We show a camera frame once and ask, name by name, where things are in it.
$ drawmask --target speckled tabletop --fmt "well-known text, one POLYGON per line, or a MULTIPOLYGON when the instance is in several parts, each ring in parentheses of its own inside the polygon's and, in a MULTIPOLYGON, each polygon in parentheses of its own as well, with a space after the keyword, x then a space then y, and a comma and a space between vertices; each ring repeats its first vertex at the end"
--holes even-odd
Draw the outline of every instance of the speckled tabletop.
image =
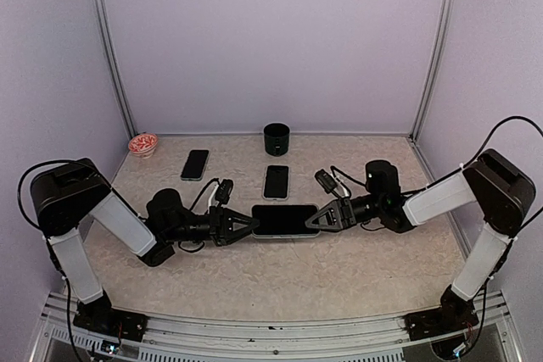
MULTIPOLYGON (((128 156, 114 184, 146 214, 145 204, 162 188, 177 189, 189 206, 210 178, 231 178, 228 207, 250 214, 253 205, 270 203, 261 197, 269 164, 291 169, 290 195, 281 203, 323 206, 331 196, 313 178, 317 170, 334 164, 363 180, 364 164, 372 159, 395 164, 403 189, 427 182, 401 137, 292 136, 288 153, 273 158, 261 136, 191 136, 161 138, 149 159, 128 156), (194 148, 210 150, 204 179, 182 181, 181 169, 194 148)), ((364 193, 351 189, 355 196, 364 193)), ((205 211, 206 201, 204 196, 196 212, 205 211)), ((354 227, 302 240, 247 237, 230 247, 208 244, 196 254, 177 253, 157 268, 145 266, 96 222, 85 244, 114 305, 225 320, 328 320, 435 306, 463 265, 445 217, 402 235, 354 227)))

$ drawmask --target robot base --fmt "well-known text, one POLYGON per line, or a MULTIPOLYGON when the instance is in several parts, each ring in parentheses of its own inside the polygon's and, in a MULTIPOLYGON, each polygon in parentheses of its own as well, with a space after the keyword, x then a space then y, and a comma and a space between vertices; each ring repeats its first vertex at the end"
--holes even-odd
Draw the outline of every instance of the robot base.
POLYGON ((119 339, 141 342, 148 317, 111 308, 107 294, 89 304, 77 304, 74 326, 119 339))
POLYGON ((443 324, 441 308, 406 315, 406 328, 411 341, 462 331, 467 329, 468 323, 476 326, 479 323, 477 315, 471 315, 467 320, 455 321, 450 325, 443 324))
POLYGON ((409 339, 437 337, 462 331, 479 323, 473 301, 459 298, 448 286, 441 296, 441 307, 410 313, 405 318, 409 339))

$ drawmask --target metal frame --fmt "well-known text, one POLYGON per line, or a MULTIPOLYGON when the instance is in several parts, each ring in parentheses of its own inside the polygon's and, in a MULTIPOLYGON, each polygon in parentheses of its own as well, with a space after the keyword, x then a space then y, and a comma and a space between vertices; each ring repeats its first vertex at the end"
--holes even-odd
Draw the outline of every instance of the metal frame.
MULTIPOLYGON (((423 96, 419 103, 417 114, 411 128, 410 137, 414 142, 417 142, 417 139, 420 136, 420 133, 423 128, 424 121, 428 114, 429 103, 434 92, 434 85, 439 71, 439 63, 443 55, 443 50, 445 48, 445 37, 447 34, 447 29, 449 21, 451 19, 451 10, 452 10, 453 0, 442 0, 441 10, 439 13, 439 25, 438 31, 434 41, 434 48, 432 51, 432 57, 430 59, 430 66, 424 83, 423 96)), ((96 14, 98 18, 98 26, 100 28, 100 36, 102 44, 104 46, 104 52, 106 59, 108 61, 109 73, 111 75, 111 80, 114 85, 115 90, 115 99, 119 106, 124 126, 126 128, 126 133, 130 137, 134 137, 138 134, 137 127, 126 97, 124 87, 122 85, 122 80, 120 78, 119 65, 117 63, 117 58, 115 56, 115 50, 113 47, 113 41, 111 38, 111 33, 109 31, 108 17, 106 13, 105 0, 94 0, 94 5, 96 9, 96 14)), ((380 135, 378 133, 373 134, 372 136, 388 136, 389 134, 380 135)), ((402 134, 393 134, 391 136, 403 136, 402 134)))
POLYGON ((120 79, 119 65, 115 56, 111 34, 109 33, 108 15, 106 14, 105 1, 94 0, 100 37, 104 46, 105 57, 108 61, 109 73, 115 90, 115 99, 119 105, 120 114, 125 125, 126 133, 130 138, 137 135, 137 128, 132 117, 132 112, 126 98, 125 90, 120 79))
MULTIPOLYGON (((224 133, 157 133, 156 136, 163 137, 215 137, 215 136, 262 136, 261 131, 246 131, 246 132, 228 132, 224 133)), ((404 137, 409 140, 409 135, 406 133, 357 133, 357 132, 310 132, 310 131, 300 131, 300 132, 291 132, 291 136, 366 136, 366 137, 404 137)))
POLYGON ((441 3, 441 12, 439 13, 439 25, 438 32, 435 37, 434 49, 432 51, 432 58, 430 59, 430 67, 426 75, 426 81, 424 82, 423 97, 420 105, 418 106, 417 116, 411 129, 411 139, 417 143, 423 129, 424 121, 428 115, 428 108, 432 94, 434 93, 435 81, 439 72, 439 64, 441 63, 441 57, 443 56, 443 50, 445 49, 445 38, 447 36, 447 30, 449 28, 449 22, 451 20, 452 5, 454 0, 443 0, 441 3))
MULTIPOLYGON (((481 295, 474 300, 482 312, 481 295)), ((76 301, 71 300, 72 317, 76 301)), ((42 311, 39 333, 30 362, 42 362, 52 340, 69 343, 66 297, 50 294, 42 311)), ((159 362, 232 362, 297 360, 299 362, 403 361, 403 349, 429 340, 410 342, 403 314, 376 317, 298 321, 246 322, 150 315, 142 343, 123 341, 119 360, 159 362)), ((522 362, 518 338, 505 299, 500 292, 487 297, 485 325, 496 324, 509 362, 522 362)), ((103 339, 99 334, 73 327, 76 346, 91 350, 103 339)), ((448 336, 432 338, 433 341, 448 336)))

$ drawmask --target metal base plate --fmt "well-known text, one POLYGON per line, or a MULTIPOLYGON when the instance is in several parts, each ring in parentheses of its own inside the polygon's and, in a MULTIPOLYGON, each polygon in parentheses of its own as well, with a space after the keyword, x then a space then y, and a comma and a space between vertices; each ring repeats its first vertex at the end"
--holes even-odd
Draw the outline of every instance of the metal base plate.
POLYGON ((108 324, 97 324, 93 318, 77 313, 74 317, 74 326, 120 339, 127 339, 140 343, 147 327, 148 317, 131 311, 110 309, 108 324))
MULTIPOLYGON (((482 296, 475 301, 481 313, 482 296)), ((485 332, 498 325, 499 337, 491 347, 505 352, 508 362, 522 359, 518 348, 518 335, 514 330, 505 300, 498 292, 487 297, 485 332)), ((76 312, 76 300, 71 300, 71 315, 76 312)), ((406 327, 405 313, 365 318, 325 321, 227 321, 203 320, 171 315, 148 315, 145 335, 141 342, 123 340, 117 359, 133 362, 377 362, 402 360, 427 360, 404 358, 407 348, 422 347, 431 354, 429 340, 411 343, 406 327)), ((48 347, 60 341, 70 346, 66 328, 66 296, 52 293, 40 319, 40 331, 30 358, 31 362, 44 360, 48 347)), ((114 342, 111 336, 97 334, 87 329, 73 327, 76 346, 86 351, 99 352, 105 341, 114 342)), ((485 344, 481 337, 481 346, 485 344)), ((449 335, 432 338, 440 341, 449 335)), ((473 356, 477 358, 478 350, 473 356)))
POLYGON ((431 337, 438 337, 452 332, 458 332, 467 329, 468 324, 476 326, 479 319, 476 314, 468 316, 462 322, 457 322, 452 326, 444 327, 441 324, 443 315, 441 309, 427 309, 417 313, 406 315, 406 329, 409 333, 409 339, 418 341, 431 337))

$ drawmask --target black smartphone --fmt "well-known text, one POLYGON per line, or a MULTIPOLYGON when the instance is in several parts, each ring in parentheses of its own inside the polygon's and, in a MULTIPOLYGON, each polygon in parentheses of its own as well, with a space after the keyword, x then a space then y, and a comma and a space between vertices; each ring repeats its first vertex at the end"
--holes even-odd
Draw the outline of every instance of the black smartphone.
POLYGON ((316 214, 316 205, 255 205, 251 212, 260 226, 254 237, 315 237, 319 230, 309 229, 305 222, 316 214))
POLYGON ((202 180, 209 156, 209 150, 191 150, 181 172, 181 179, 185 181, 202 180))
POLYGON ((265 199, 288 198, 288 167, 286 165, 268 165, 262 196, 265 199))

